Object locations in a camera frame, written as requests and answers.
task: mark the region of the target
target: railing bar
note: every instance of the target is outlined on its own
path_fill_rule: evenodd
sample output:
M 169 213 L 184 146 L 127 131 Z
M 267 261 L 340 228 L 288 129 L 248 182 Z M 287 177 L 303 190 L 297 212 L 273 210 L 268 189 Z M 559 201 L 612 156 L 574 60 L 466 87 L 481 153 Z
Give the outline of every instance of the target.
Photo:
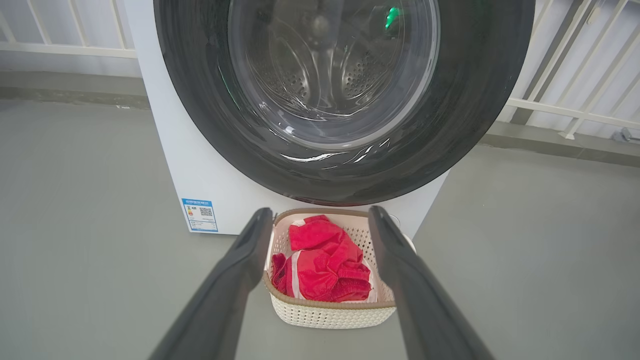
M 78 36 L 80 37 L 80 44 L 82 44 L 82 46 L 88 46 L 89 42 L 86 39 L 86 33 L 84 32 L 84 26 L 82 25 L 82 20 L 80 18 L 76 0 L 68 0 L 68 3 L 69 8 L 71 9 L 71 15 L 73 15 L 74 17 Z
M 531 92 L 531 94 L 529 94 L 529 97 L 527 98 L 527 100 L 534 100 L 536 96 L 538 96 L 538 92 L 540 92 L 540 89 L 546 82 L 547 78 L 549 77 L 549 74 L 551 73 L 553 68 L 556 66 L 556 62 L 560 58 L 560 55 L 562 55 L 564 48 L 566 47 L 567 43 L 569 42 L 569 40 L 573 35 L 573 32 L 580 24 L 580 20 L 582 16 L 584 16 L 584 13 L 586 12 L 586 10 L 589 8 L 591 1 L 592 0 L 584 0 L 580 5 L 580 8 L 573 16 L 573 20 L 571 21 L 571 24 L 569 24 L 569 27 L 567 28 L 566 33 L 564 33 L 564 36 L 560 40 L 560 43 L 558 44 L 556 51 L 554 51 L 553 55 L 551 56 L 551 59 L 549 60 L 547 67 L 545 67 L 545 70 L 542 72 L 542 75 L 538 79 L 536 86 L 533 88 L 533 91 Z
M 111 11 L 113 12 L 113 19 L 116 24 L 116 32 L 118 33 L 118 41 L 120 41 L 120 47 L 126 49 L 127 45 L 124 39 L 124 30 L 122 28 L 122 21 L 120 20 L 120 12 L 118 12 L 118 5 L 116 0 L 110 0 Z
M 33 5 L 32 0 L 27 0 L 27 4 L 29 5 L 29 9 L 31 10 L 31 14 L 33 16 L 33 20 L 36 20 L 36 26 L 38 26 L 38 31 L 40 32 L 40 36 L 42 37 L 42 41 L 46 45 L 51 45 L 51 38 L 49 37 L 49 33 L 47 29 L 44 27 L 44 22 L 42 22 L 42 18 L 40 17 L 40 13 Z
M 638 106 L 638 109 L 636 110 L 636 112 L 631 116 L 632 119 L 638 121 L 638 124 L 640 124 L 640 106 Z
M 625 92 L 622 93 L 622 96 L 618 99 L 618 102 L 616 102 L 616 104 L 613 106 L 611 115 L 615 115 L 618 110 L 620 110 L 620 106 L 622 106 L 625 100 L 627 100 L 627 97 L 629 97 L 629 95 L 636 89 L 638 83 L 640 83 L 640 72 L 638 72 L 638 75 L 636 75 L 631 83 L 629 83 L 629 86 L 627 86 Z
M 24 42 L 0 42 L 0 51 L 25 51 L 27 53 L 45 54 L 67 54 L 67 55 L 87 55 L 106 56 L 110 58 L 135 59 L 134 49 L 113 49 L 107 47 L 77 46 L 77 45 L 45 45 Z
M 583 113 L 578 110 L 562 108 L 555 105 L 542 104 L 536 101 L 516 99 L 514 97 L 510 97 L 507 100 L 506 106 L 514 106 L 517 108 L 529 109 L 533 111 L 542 111 L 543 113 L 551 113 L 551 114 L 574 117 L 574 118 L 582 117 L 586 120 L 601 122 L 603 124 L 629 127 L 632 129 L 640 130 L 640 122 L 632 122 L 628 120 L 622 120 L 622 119 L 608 117 L 608 116 L 594 114 L 594 113 Z
M 547 0 L 545 2 L 545 4 L 542 6 L 542 9 L 540 10 L 540 14 L 538 14 L 538 18 L 536 19 L 536 22 L 533 24 L 533 29 L 531 30 L 530 41 L 533 41 L 533 39 L 535 38 L 536 30 L 538 30 L 538 26 L 540 26 L 542 21 L 547 16 L 549 8 L 551 8 L 551 4 L 553 4 L 553 3 L 554 3 L 554 0 Z
M 607 68 L 607 71 L 605 71 L 604 75 L 600 78 L 596 87 L 593 89 L 591 94 L 589 94 L 589 97 L 585 101 L 586 105 L 582 109 L 584 113 L 589 113 L 598 103 L 598 100 L 600 100 L 602 94 L 607 90 L 611 81 L 613 81 L 613 78 L 616 76 L 618 71 L 620 71 L 622 66 L 624 66 L 625 62 L 627 62 L 629 56 L 631 56 L 631 53 L 638 44 L 638 41 L 640 41 L 640 24 L 636 26 L 633 34 L 631 34 L 627 42 L 625 42 L 625 45 L 620 49 L 620 52 L 616 55 L 616 58 L 613 60 L 609 68 Z M 584 120 L 584 117 L 573 118 L 566 129 L 560 132 L 560 135 L 567 139 L 573 138 L 573 134 L 578 130 L 578 128 L 580 128 Z
M 4 18 L 2 12 L 0 12 L 0 29 L 2 29 L 4 37 L 6 37 L 7 41 L 15 42 L 15 36 L 13 35 L 11 27 L 9 27 L 9 23 Z
M 571 80 L 569 81 L 567 86 L 564 88 L 564 91 L 562 92 L 562 95 L 560 95 L 560 98 L 559 98 L 559 100 L 557 102 L 558 104 L 564 103 L 564 100 L 566 99 L 566 96 L 572 90 L 573 86 L 575 85 L 575 82 L 580 78 L 580 76 L 582 75 L 582 72 L 584 71 L 584 69 L 587 67 L 587 65 L 589 65 L 589 62 L 593 58 L 593 55 L 600 48 L 600 45 L 602 45 L 602 40 L 609 33 L 609 30 L 611 29 L 611 26 L 614 24 L 614 22 L 616 22 L 616 20 L 618 19 L 618 16 L 622 12 L 622 9 L 625 7 L 627 2 L 628 2 L 628 0 L 620 0 L 620 1 L 618 1 L 618 4 L 614 8 L 613 13 L 609 17 L 609 20 L 607 20 L 607 23 L 604 25 L 604 27 L 600 31 L 600 34 L 598 34 L 598 37 L 593 42 L 593 45 L 591 46 L 591 48 L 587 52 L 587 55 L 585 55 L 584 60 L 582 61 L 580 66 L 578 66 L 578 69 L 573 74 L 573 77 L 571 78 Z

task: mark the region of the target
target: woven basket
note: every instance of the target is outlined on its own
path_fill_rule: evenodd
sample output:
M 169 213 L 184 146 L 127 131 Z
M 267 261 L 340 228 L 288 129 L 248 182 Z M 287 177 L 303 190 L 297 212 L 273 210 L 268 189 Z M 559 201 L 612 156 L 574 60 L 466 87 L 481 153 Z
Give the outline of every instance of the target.
M 334 224 L 343 228 L 351 240 L 362 249 L 371 266 L 374 284 L 379 284 L 378 302 L 338 303 L 295 299 L 280 293 L 271 283 L 271 257 L 279 252 L 289 257 L 293 254 L 289 245 L 289 226 L 297 220 L 315 215 L 326 215 Z M 376 256 L 371 245 L 367 213 L 340 209 L 296 209 L 278 215 L 275 221 L 268 257 L 262 280 L 271 293 L 276 314 L 286 323 L 318 329 L 356 329 L 384 322 L 396 310 L 394 294 L 380 279 Z

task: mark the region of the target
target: green indicator light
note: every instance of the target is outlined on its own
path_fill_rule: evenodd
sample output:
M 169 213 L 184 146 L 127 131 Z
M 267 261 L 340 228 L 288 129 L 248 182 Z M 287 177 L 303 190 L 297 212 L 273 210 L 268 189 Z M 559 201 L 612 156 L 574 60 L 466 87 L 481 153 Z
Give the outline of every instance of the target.
M 391 26 L 391 23 L 400 15 L 400 11 L 398 8 L 389 9 L 389 14 L 387 15 L 387 24 L 385 25 L 385 29 L 388 29 Z

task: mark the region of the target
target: red garment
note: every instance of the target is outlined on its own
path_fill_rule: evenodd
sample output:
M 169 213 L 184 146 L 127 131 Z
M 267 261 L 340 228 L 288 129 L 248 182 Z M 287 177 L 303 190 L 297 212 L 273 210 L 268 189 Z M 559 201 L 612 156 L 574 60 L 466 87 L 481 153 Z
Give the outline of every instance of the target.
M 369 296 L 370 270 L 362 264 L 362 250 L 326 216 L 306 218 L 302 226 L 289 226 L 289 240 L 291 250 L 302 250 L 297 267 L 300 293 L 305 299 L 342 302 Z M 294 297 L 291 258 L 275 254 L 271 266 L 273 286 Z

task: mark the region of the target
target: front-loading washing machine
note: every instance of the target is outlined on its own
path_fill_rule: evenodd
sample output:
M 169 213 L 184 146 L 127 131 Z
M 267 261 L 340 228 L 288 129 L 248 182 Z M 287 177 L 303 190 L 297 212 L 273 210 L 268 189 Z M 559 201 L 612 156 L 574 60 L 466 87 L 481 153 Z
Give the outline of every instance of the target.
M 125 0 L 190 231 L 380 204 L 413 236 L 525 58 L 524 0 Z

